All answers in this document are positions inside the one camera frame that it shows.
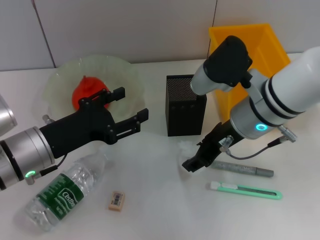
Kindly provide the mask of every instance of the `plastic water bottle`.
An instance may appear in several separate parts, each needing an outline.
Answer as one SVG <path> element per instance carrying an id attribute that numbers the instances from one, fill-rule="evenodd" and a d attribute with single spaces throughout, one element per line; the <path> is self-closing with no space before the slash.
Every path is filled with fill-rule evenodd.
<path id="1" fill-rule="evenodd" d="M 45 232 L 52 230 L 101 181 L 106 162 L 99 151 L 75 161 L 26 205 L 27 215 Z"/>

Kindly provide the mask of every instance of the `gray wall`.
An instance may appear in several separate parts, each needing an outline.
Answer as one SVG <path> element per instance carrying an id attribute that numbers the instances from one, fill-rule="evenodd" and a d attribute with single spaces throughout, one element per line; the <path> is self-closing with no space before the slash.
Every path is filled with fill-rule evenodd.
<path id="1" fill-rule="evenodd" d="M 208 27 L 270 23 L 290 53 L 320 46 L 318 0 L 35 0 L 57 66 L 89 54 L 202 59 Z M 0 71 L 52 68 L 31 0 L 0 1 Z"/>

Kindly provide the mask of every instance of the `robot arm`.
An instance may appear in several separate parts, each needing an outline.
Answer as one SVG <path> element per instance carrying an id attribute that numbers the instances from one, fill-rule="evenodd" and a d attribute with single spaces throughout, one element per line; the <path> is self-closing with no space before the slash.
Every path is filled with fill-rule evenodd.
<path id="1" fill-rule="evenodd" d="M 199 143 L 196 155 L 182 164 L 189 172 L 208 167 L 221 152 L 231 155 L 229 147 L 242 139 L 257 139 L 274 128 L 283 137 L 269 143 L 269 148 L 285 140 L 294 142 L 296 136 L 283 124 L 320 102 L 320 47 L 307 50 L 270 79 L 256 69 L 248 71 L 251 63 L 244 43 L 229 36 L 193 76 L 190 87 L 198 95 L 215 89 L 228 92 L 241 83 L 248 96 L 231 109 L 227 122 L 219 123 Z"/>
<path id="2" fill-rule="evenodd" d="M 58 168 L 55 159 L 92 141 L 103 141 L 108 145 L 119 139 L 140 132 L 140 125 L 149 118 L 147 108 L 135 116 L 115 123 L 105 104 L 125 97 L 125 89 L 113 92 L 103 89 L 79 100 L 79 110 L 49 124 L 29 128 L 0 141 L 0 189 L 27 180 L 34 183 L 38 178 Z M 17 124 L 9 107 L 0 99 L 0 134 L 8 132 Z"/>

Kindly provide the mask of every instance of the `gray marker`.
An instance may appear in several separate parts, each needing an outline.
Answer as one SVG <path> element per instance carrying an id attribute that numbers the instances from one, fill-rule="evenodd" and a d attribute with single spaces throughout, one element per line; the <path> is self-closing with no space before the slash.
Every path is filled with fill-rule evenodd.
<path id="1" fill-rule="evenodd" d="M 226 170 L 239 174 L 257 175 L 269 178 L 274 176 L 274 171 L 272 170 L 259 168 L 255 166 L 246 166 L 241 164 L 229 163 L 224 161 L 214 161 L 211 164 L 211 167 L 213 169 Z"/>

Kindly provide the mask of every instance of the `eraser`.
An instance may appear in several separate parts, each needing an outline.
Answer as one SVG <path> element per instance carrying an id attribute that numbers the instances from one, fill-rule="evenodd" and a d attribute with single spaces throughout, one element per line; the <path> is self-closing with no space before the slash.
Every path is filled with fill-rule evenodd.
<path id="1" fill-rule="evenodd" d="M 124 201 L 125 194 L 123 192 L 113 191 L 108 209 L 120 212 L 124 205 Z"/>

